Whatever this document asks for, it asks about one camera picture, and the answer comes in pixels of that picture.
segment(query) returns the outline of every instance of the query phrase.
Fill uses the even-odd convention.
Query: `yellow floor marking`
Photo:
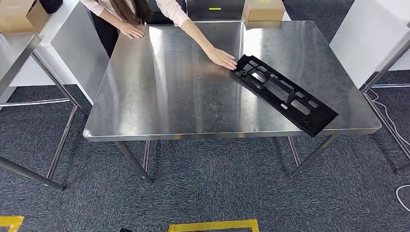
[[[22,216],[0,216],[0,227],[9,227],[7,232],[17,232],[18,228],[21,226],[21,223],[23,223],[23,219],[24,217]]]
[[[252,232],[259,232],[258,220],[249,219],[242,221],[213,221],[189,224],[171,224],[168,232],[209,231],[237,228],[251,228]]]

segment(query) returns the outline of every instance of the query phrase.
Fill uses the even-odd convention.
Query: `black pants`
[[[104,19],[96,16],[93,12],[91,12],[91,17],[94,21],[95,30],[97,31],[98,37],[107,51],[108,56],[111,57],[115,44],[118,40],[118,30]]]

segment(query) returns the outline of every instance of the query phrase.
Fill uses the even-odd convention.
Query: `white partition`
[[[109,57],[85,7],[79,0],[65,0],[52,14],[40,33],[36,52],[63,84],[75,84],[94,103]],[[29,58],[10,84],[18,86],[53,85],[37,63]]]
[[[410,39],[410,0],[356,0],[330,43],[360,88]],[[410,52],[391,70],[410,69]]]

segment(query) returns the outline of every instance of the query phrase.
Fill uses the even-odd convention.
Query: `black plastic bracket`
[[[243,56],[231,76],[314,137],[339,114],[254,56]]]

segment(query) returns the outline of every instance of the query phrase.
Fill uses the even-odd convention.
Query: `long brown hair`
[[[145,23],[152,16],[152,10],[146,0],[131,0],[132,6],[128,6],[126,0],[110,0],[115,12],[124,22],[133,25]]]

